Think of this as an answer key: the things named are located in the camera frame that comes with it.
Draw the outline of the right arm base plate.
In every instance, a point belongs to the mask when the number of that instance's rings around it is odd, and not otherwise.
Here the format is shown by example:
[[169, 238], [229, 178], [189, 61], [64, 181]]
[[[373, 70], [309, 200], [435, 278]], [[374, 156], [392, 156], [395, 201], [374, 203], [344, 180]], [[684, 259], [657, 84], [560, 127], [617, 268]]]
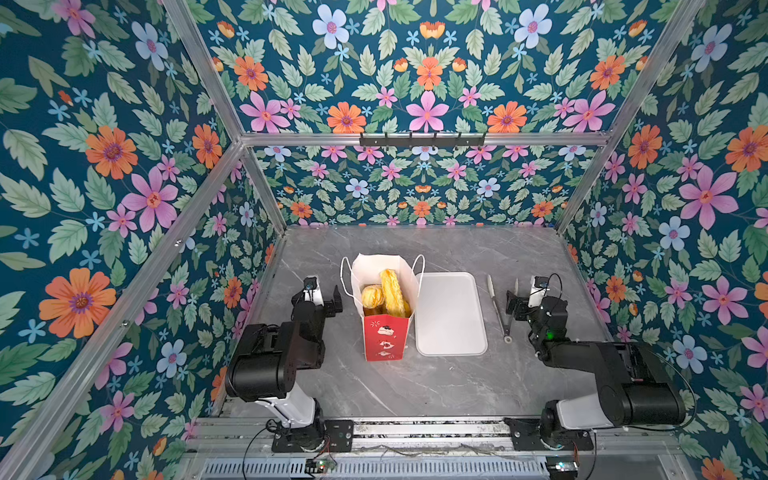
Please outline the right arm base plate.
[[504, 417], [503, 423], [510, 430], [513, 447], [517, 451], [594, 449], [593, 435], [588, 430], [557, 430], [542, 427], [539, 419]]

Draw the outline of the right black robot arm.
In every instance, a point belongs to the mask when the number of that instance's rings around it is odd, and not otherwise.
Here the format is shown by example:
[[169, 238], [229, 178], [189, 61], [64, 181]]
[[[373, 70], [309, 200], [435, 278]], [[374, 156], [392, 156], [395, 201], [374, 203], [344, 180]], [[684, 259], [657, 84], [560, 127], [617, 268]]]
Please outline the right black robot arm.
[[615, 427], [680, 426], [686, 411], [662, 360], [638, 343], [568, 338], [567, 301], [539, 290], [534, 296], [506, 293], [505, 311], [530, 328], [528, 341], [545, 366], [589, 373], [595, 391], [552, 400], [539, 422], [544, 436]]

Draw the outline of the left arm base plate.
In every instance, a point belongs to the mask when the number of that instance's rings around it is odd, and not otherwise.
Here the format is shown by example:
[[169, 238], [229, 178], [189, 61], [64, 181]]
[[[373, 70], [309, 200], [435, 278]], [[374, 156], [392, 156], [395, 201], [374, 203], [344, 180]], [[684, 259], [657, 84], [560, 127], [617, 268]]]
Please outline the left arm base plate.
[[320, 420], [310, 426], [274, 433], [273, 453], [348, 453], [352, 450], [355, 423], [352, 420]]

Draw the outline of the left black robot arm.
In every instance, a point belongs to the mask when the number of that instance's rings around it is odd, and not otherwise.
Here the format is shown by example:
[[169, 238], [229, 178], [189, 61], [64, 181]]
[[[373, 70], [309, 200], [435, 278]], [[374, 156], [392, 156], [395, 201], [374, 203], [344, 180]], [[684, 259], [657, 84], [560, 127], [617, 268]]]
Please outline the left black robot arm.
[[287, 429], [318, 428], [319, 403], [299, 386], [297, 372], [319, 369], [325, 359], [325, 321], [343, 311], [335, 288], [325, 299], [315, 277], [291, 297], [288, 321], [244, 328], [225, 377], [228, 396], [263, 406]]

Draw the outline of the red and white paper bag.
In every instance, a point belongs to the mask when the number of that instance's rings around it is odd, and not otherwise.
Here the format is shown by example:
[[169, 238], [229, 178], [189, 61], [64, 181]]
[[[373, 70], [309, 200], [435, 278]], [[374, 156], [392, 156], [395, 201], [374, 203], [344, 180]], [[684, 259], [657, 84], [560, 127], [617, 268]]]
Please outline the red and white paper bag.
[[[362, 322], [365, 359], [368, 362], [399, 361], [404, 357], [407, 338], [418, 303], [417, 275], [424, 273], [423, 255], [408, 262], [398, 255], [364, 255], [341, 260], [340, 280], [344, 293], [352, 298]], [[366, 315], [361, 304], [361, 291], [367, 285], [381, 285], [383, 270], [396, 272], [406, 300], [408, 318], [397, 318], [386, 313]]]

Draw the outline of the round yellow fake bun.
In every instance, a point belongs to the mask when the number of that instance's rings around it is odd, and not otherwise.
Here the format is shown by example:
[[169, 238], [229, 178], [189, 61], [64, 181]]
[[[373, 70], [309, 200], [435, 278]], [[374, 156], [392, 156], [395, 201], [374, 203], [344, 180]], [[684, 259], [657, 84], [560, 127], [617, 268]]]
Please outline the round yellow fake bun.
[[382, 286], [365, 286], [361, 291], [361, 304], [366, 315], [381, 314], [385, 307], [385, 296]]

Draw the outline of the long yellow fake bread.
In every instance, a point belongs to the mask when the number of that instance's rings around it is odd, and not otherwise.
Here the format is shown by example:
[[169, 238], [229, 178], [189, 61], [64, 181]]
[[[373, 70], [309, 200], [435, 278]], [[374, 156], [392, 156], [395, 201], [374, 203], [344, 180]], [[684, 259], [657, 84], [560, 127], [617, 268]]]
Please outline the long yellow fake bread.
[[386, 313], [397, 318], [408, 318], [406, 300], [396, 272], [392, 269], [383, 270], [380, 278]]

